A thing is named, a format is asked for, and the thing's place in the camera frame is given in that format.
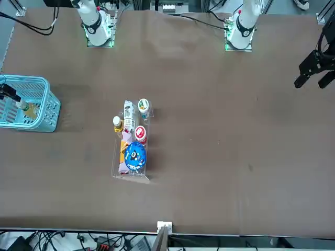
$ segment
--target small bottle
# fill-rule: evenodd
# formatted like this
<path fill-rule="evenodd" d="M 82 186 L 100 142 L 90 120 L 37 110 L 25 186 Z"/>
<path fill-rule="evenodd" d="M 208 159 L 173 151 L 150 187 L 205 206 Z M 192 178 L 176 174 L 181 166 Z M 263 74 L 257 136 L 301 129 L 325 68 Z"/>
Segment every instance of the small bottle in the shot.
<path fill-rule="evenodd" d="M 16 102 L 16 106 L 22 109 L 25 115 L 31 118 L 32 120 L 35 120 L 37 118 L 39 110 L 35 105 L 21 100 L 20 102 Z"/>
<path fill-rule="evenodd" d="M 136 127 L 135 138 L 143 146 L 145 146 L 147 144 L 147 132 L 146 132 L 146 129 L 143 126 L 139 125 L 138 127 Z"/>
<path fill-rule="evenodd" d="M 124 122 L 120 119 L 119 116 L 113 118 L 114 131 L 122 139 L 122 130 L 124 129 Z"/>
<path fill-rule="evenodd" d="M 145 98 L 138 101 L 138 110 L 142 114 L 143 120 L 147 120 L 149 118 L 149 102 Z"/>

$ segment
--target bottle cap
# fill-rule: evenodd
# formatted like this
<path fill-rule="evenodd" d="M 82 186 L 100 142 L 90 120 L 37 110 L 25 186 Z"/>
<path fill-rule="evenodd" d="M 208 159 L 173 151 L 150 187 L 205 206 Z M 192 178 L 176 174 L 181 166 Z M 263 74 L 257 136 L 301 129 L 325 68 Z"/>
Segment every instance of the bottle cap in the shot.
<path fill-rule="evenodd" d="M 114 124 L 115 127 L 119 127 L 121 125 L 121 119 L 120 119 L 119 116 L 115 116 L 113 118 L 113 124 Z"/>
<path fill-rule="evenodd" d="M 149 111 L 149 102 L 145 98 L 138 101 L 138 110 L 140 113 L 146 113 Z"/>
<path fill-rule="evenodd" d="M 136 137 L 136 140 L 138 140 L 139 142 L 141 141 L 144 141 L 147 137 L 147 132 L 146 132 L 146 129 L 139 125 L 138 127 L 136 127 L 135 129 L 135 137 Z"/>

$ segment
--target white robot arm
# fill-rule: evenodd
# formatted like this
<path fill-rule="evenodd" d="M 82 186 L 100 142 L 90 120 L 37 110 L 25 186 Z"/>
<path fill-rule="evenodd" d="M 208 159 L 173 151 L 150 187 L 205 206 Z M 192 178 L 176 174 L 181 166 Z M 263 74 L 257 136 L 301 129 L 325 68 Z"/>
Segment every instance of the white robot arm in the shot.
<path fill-rule="evenodd" d="M 94 0 L 71 0 L 71 3 L 78 10 L 91 44 L 100 46 L 111 38 L 110 14 L 98 11 Z"/>
<path fill-rule="evenodd" d="M 260 13 L 260 0 L 243 0 L 241 13 L 233 16 L 234 27 L 228 38 L 236 49 L 242 50 L 249 45 Z"/>

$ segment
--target red label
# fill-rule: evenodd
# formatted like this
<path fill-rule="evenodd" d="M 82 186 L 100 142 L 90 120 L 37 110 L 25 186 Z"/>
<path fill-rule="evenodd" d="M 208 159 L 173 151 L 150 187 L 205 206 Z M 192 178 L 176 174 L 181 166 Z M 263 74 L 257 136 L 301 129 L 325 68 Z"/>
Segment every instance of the red label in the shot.
<path fill-rule="evenodd" d="M 135 134 L 137 138 L 143 139 L 145 135 L 145 129 L 143 127 L 138 127 Z"/>

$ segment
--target white cable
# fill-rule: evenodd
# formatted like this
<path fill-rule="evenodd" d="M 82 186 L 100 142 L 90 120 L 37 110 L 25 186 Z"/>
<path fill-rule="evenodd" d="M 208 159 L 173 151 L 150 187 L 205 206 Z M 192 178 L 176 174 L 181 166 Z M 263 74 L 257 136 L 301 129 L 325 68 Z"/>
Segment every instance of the white cable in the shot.
<path fill-rule="evenodd" d="M 118 17 L 117 20 L 116 20 L 116 24 L 119 24 L 122 13 L 123 13 L 126 9 L 128 9 L 129 7 L 130 7 L 130 4 L 128 4 L 125 8 L 123 8 L 123 9 L 121 10 L 121 13 L 120 13 L 119 17 Z"/>

